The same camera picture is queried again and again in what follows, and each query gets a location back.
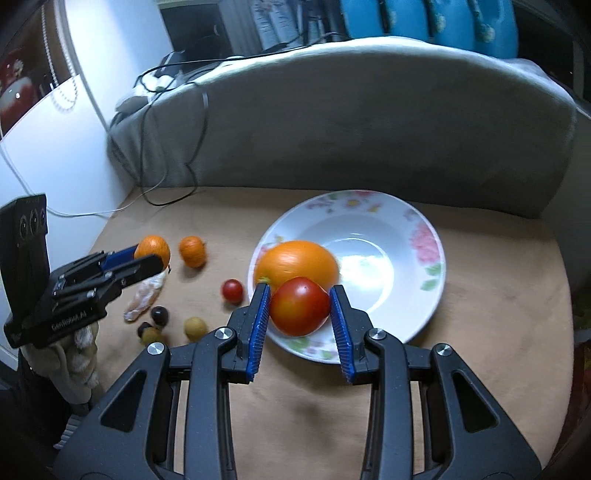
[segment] cherry tomato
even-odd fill
[[[314,332],[330,313],[330,298],[322,288],[309,278],[296,277],[277,289],[269,314],[273,324],[291,336],[303,336]]]
[[[244,298],[242,284],[234,278],[226,280],[222,285],[222,297],[234,305],[242,303]]]

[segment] small fruit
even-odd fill
[[[186,236],[178,244],[178,253],[188,267],[200,268],[207,260],[205,244],[198,236]]]
[[[286,335],[304,336],[314,332],[330,314],[330,298],[309,278],[286,281],[271,298],[269,315]]]
[[[202,319],[199,317],[191,317],[185,320],[184,331],[190,342],[198,342],[209,332],[209,329]]]
[[[157,328],[148,327],[142,333],[142,343],[145,346],[148,346],[149,344],[154,342],[164,343],[162,333]]]
[[[134,258],[146,255],[158,255],[162,259],[163,269],[170,263],[170,248],[166,240],[158,235],[149,235],[144,238],[135,249]]]
[[[142,338],[142,335],[144,334],[144,331],[146,330],[146,328],[151,328],[152,326],[148,323],[148,322],[144,322],[142,323],[139,327],[138,327],[138,337]]]
[[[293,240],[271,248],[255,267],[255,282],[268,283],[272,292],[295,277],[309,278],[329,291],[339,281],[339,264],[326,248]]]
[[[226,280],[222,285],[222,297],[234,305],[241,304],[244,298],[242,284],[235,278]]]
[[[156,324],[156,327],[164,328],[168,325],[168,310],[164,307],[157,306],[150,310],[150,316],[152,320]]]

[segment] white cable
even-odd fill
[[[29,184],[27,183],[27,181],[25,180],[25,178],[18,171],[16,165],[14,164],[14,162],[12,161],[12,159],[10,158],[10,155],[8,154],[8,151],[6,150],[6,147],[4,146],[4,142],[2,142],[2,141],[0,141],[0,151],[2,151],[2,156],[4,158],[4,161],[8,165],[8,168],[10,168],[10,170],[12,171],[12,173],[14,173],[14,176],[17,178],[18,182],[21,184],[21,186],[25,190],[25,192],[28,195],[35,195],[36,193],[29,186]],[[135,201],[138,200],[139,198],[143,197],[144,195],[146,195],[147,193],[151,192],[152,190],[160,187],[160,185],[162,185],[162,183],[166,179],[167,175],[168,175],[168,167],[166,167],[166,170],[164,172],[164,175],[163,175],[162,179],[156,185],[154,185],[150,189],[146,190],[142,194],[138,195],[136,198],[134,198],[131,202],[129,202],[124,207],[117,208],[115,210],[106,210],[104,212],[92,212],[92,213],[63,213],[63,212],[60,212],[59,210],[55,210],[53,208],[47,207],[47,212],[50,213],[50,214],[52,214],[52,215],[54,215],[54,216],[56,216],[56,217],[61,217],[61,218],[76,218],[76,217],[88,217],[88,216],[97,216],[97,215],[100,216],[100,215],[107,215],[108,213],[120,212],[122,210],[125,210],[127,207],[133,205],[135,203]]]
[[[52,95],[52,101],[53,104],[56,106],[57,109],[62,110],[62,111],[69,111],[72,110],[74,108],[74,105],[76,104],[76,101],[78,100],[78,87],[76,86],[76,79],[74,78],[76,76],[76,71],[74,70],[74,65],[72,63],[72,59],[70,58],[70,54],[67,51],[66,48],[66,41],[63,38],[63,32],[61,31],[61,25],[59,23],[59,19],[60,19],[60,13],[58,11],[58,6],[57,6],[57,2],[54,0],[53,2],[53,11],[54,11],[54,15],[55,15],[55,19],[56,19],[56,30],[57,30],[57,38],[60,42],[60,47],[61,47],[61,51],[64,54],[64,59],[66,60],[66,66],[68,68],[68,72],[70,73],[70,76],[72,77],[72,84],[74,86],[74,99],[70,99],[68,98],[64,92],[61,91],[61,89],[59,89],[59,82],[57,81],[57,75],[56,75],[56,70],[53,66],[53,62],[51,61],[51,52],[49,51],[49,42],[47,41],[47,24],[46,24],[46,19],[45,19],[45,5],[41,6],[41,30],[43,31],[43,44],[45,47],[45,54],[47,56],[47,62],[49,63],[49,69],[51,71],[51,78],[53,79],[53,82],[55,84],[55,88],[54,90],[58,91],[58,94],[66,101],[70,104],[70,106],[68,107],[63,107],[61,105],[59,105],[56,101],[56,99],[54,98],[54,96]]]

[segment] orange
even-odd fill
[[[205,244],[198,236],[186,236],[178,244],[178,253],[188,267],[202,267],[207,260]]]
[[[158,255],[162,259],[164,268],[170,263],[170,248],[166,240],[158,235],[148,235],[135,249],[134,258],[145,257],[146,255]]]
[[[326,248],[292,240],[271,248],[255,267],[255,283],[268,283],[273,293],[296,277],[309,278],[329,291],[339,281],[339,264]]]

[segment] red object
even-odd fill
[[[421,222],[415,230],[411,245],[417,251],[417,259],[421,265],[433,265],[440,261],[439,246],[425,222]]]
[[[39,100],[31,79],[22,76],[21,56],[22,50],[13,50],[0,64],[0,124],[4,134]]]
[[[328,294],[309,278],[286,281],[271,299],[269,314],[273,324],[286,335],[303,336],[314,332],[330,313]]]
[[[242,287],[242,284],[235,278],[226,280],[222,285],[222,297],[234,305],[241,304],[242,299],[244,298],[244,288]]]

